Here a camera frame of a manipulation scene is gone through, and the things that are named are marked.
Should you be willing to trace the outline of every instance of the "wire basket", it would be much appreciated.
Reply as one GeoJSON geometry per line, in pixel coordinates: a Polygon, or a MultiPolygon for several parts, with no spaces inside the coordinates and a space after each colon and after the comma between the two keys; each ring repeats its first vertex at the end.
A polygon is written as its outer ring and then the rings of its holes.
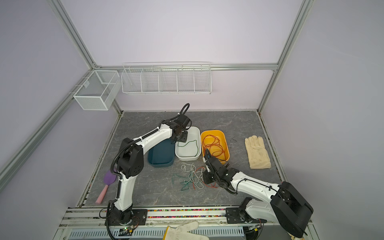
{"type": "Polygon", "coordinates": [[[117,71],[94,70],[73,97],[84,110],[108,110],[120,88],[117,71]]]}
{"type": "Polygon", "coordinates": [[[209,64],[124,66],[122,91],[126,94],[182,94],[212,92],[209,64]]]}

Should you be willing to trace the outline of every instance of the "robotic arm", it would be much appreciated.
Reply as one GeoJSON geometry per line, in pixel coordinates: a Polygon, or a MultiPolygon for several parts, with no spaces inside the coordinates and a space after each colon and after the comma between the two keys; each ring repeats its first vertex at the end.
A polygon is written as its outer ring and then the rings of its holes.
{"type": "MultiPolygon", "coordinates": [[[[144,154],[161,141],[170,138],[172,142],[187,141],[187,126],[192,125],[185,115],[187,103],[177,116],[163,120],[151,132],[134,138],[125,138],[120,150],[111,163],[110,171],[119,176],[116,199],[109,201],[106,226],[109,236],[114,239],[109,225],[132,225],[132,193],[137,175],[144,166],[144,154]]],[[[245,192],[261,201],[247,197],[238,208],[226,208],[228,223],[257,223],[260,219],[276,222],[290,234],[302,237],[313,213],[309,203],[289,183],[272,184],[245,175],[237,169],[227,168],[205,150],[207,171],[203,178],[205,184],[217,182],[230,194],[245,192]]]]}

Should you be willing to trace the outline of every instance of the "gray tabletop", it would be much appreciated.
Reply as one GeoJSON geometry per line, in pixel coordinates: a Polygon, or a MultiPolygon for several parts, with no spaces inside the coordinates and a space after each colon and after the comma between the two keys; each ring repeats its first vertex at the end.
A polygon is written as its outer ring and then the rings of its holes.
{"type": "MultiPolygon", "coordinates": [[[[175,112],[146,112],[146,113],[124,113],[116,133],[112,139],[105,158],[100,165],[100,169],[95,176],[91,186],[89,196],[85,203],[86,206],[94,205],[97,197],[104,188],[103,178],[109,170],[111,162],[117,154],[121,141],[126,138],[135,138],[154,129],[161,120],[175,116],[175,112]]],[[[265,135],[256,112],[187,112],[186,115],[192,120],[192,125],[205,130],[221,130],[225,134],[228,144],[230,158],[229,167],[236,168],[245,174],[257,179],[280,183],[280,178],[273,162],[271,150],[268,145],[266,149],[271,159],[270,169],[250,169],[244,139],[252,135],[265,135]]],[[[195,166],[205,166],[202,155],[195,161],[195,166]]],[[[222,188],[204,187],[195,189],[190,185],[189,189],[181,191],[183,187],[180,182],[184,179],[178,176],[187,177],[188,173],[181,169],[182,161],[175,157],[172,166],[165,168],[155,168],[149,165],[147,154],[144,156],[144,169],[137,176],[133,190],[134,207],[151,206],[212,206],[212,205],[240,205],[248,194],[239,192],[238,195],[229,194],[222,188]]],[[[106,206],[108,200],[116,196],[117,181],[111,184],[104,197],[102,205],[106,206]]]]}

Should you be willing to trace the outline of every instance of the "white mesh basket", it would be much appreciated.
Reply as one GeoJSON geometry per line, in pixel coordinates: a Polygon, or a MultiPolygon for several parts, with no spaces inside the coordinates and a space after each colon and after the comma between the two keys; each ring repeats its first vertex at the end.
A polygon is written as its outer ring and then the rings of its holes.
{"type": "Polygon", "coordinates": [[[210,65],[128,66],[121,73],[126,94],[182,94],[212,91],[210,65]]]}
{"type": "Polygon", "coordinates": [[[73,97],[84,110],[108,110],[120,88],[117,71],[94,70],[73,97]]]}

